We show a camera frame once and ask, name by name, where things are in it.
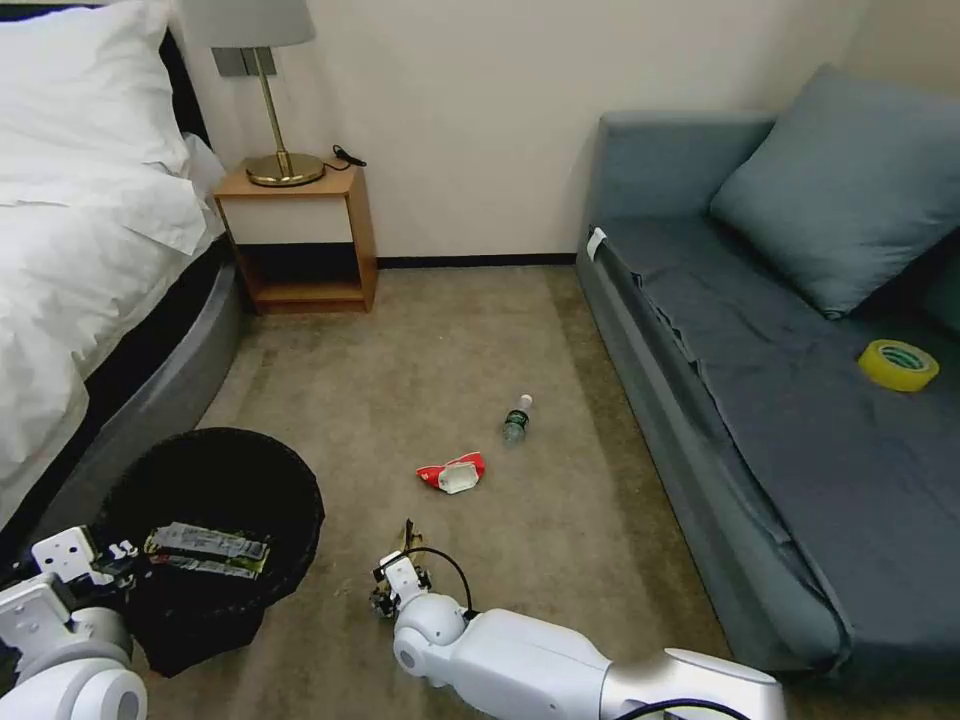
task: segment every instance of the black cable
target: black cable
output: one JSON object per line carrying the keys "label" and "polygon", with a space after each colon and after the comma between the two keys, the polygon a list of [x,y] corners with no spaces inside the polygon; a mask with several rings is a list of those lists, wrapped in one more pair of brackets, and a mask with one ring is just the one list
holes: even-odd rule
{"label": "black cable", "polygon": [[457,574],[460,576],[460,582],[463,583],[463,592],[467,596],[467,611],[463,614],[463,618],[468,622],[470,620],[473,620],[473,618],[477,616],[477,611],[473,609],[473,594],[470,592],[470,583],[467,582],[467,576],[464,574],[463,568],[460,567],[460,564],[456,560],[454,560],[452,557],[447,555],[445,552],[443,552],[443,550],[437,550],[436,548],[431,548],[431,547],[409,548],[401,552],[396,557],[391,558],[390,560],[385,562],[378,569],[381,571],[386,570],[386,568],[390,567],[395,562],[399,561],[400,558],[410,557],[411,555],[418,552],[424,552],[429,555],[438,555],[442,557],[444,560],[446,560],[448,563],[453,565],[453,569],[456,570]]}
{"label": "black cable", "polygon": [[323,166],[328,167],[331,170],[334,170],[336,172],[343,172],[344,170],[349,170],[353,165],[356,165],[357,167],[367,166],[367,164],[363,160],[361,160],[358,157],[354,157],[339,145],[333,146],[333,154],[334,154],[334,157],[336,157],[338,160],[343,160],[346,163],[346,165],[344,165],[342,168],[338,168],[336,165],[331,165],[330,163],[325,162],[323,163]]}
{"label": "black cable", "polygon": [[704,710],[713,710],[721,715],[732,717],[735,720],[750,720],[746,715],[738,710],[734,710],[726,705],[715,703],[712,700],[697,700],[695,698],[678,698],[677,700],[661,700],[660,702],[650,703],[643,707],[621,715],[616,720],[634,720],[634,718],[653,715],[654,713],[664,712],[665,710],[676,710],[678,708],[703,708]]}

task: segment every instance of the wooden nightstand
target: wooden nightstand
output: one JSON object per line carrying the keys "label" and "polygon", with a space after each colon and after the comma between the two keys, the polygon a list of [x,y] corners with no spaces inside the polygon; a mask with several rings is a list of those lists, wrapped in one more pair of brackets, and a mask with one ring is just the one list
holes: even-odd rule
{"label": "wooden nightstand", "polygon": [[258,313],[373,307],[377,250],[363,168],[261,187],[241,167],[214,192]]}

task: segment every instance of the carpet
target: carpet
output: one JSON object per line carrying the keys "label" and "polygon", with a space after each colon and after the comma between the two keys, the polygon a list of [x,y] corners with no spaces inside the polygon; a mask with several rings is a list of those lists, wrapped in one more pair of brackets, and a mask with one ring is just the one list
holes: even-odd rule
{"label": "carpet", "polygon": [[[405,675],[369,608],[370,570],[408,517],[460,562],[478,609],[572,627],[614,660],[665,646],[728,656],[573,269],[380,278],[369,315],[253,320],[203,424],[272,435],[310,465],[327,509],[317,559],[250,647],[172,680],[146,673],[150,718],[482,717]],[[525,392],[527,439],[505,448],[503,418]],[[487,474],[461,495],[413,473],[474,450]],[[462,601],[453,571],[423,564]],[[793,720],[957,710],[791,692]]]}

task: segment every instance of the bed frame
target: bed frame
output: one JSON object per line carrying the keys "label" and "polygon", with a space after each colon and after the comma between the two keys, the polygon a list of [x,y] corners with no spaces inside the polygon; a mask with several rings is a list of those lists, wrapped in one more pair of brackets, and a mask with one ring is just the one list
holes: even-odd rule
{"label": "bed frame", "polygon": [[[70,7],[77,5],[0,4],[0,22]],[[209,143],[193,85],[169,32],[160,54],[180,129]],[[242,325],[233,254],[226,238],[220,238],[87,380],[91,406],[83,424],[0,530],[4,566],[36,540],[92,522],[134,460],[160,440],[196,426],[230,368]],[[118,378],[127,382],[118,383]]]}

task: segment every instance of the white duvet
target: white duvet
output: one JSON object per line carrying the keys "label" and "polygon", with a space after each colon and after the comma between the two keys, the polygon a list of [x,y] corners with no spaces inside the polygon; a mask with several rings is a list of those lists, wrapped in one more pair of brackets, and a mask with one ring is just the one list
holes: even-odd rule
{"label": "white duvet", "polygon": [[190,180],[65,160],[0,163],[0,526],[79,426],[84,380],[222,230]]}

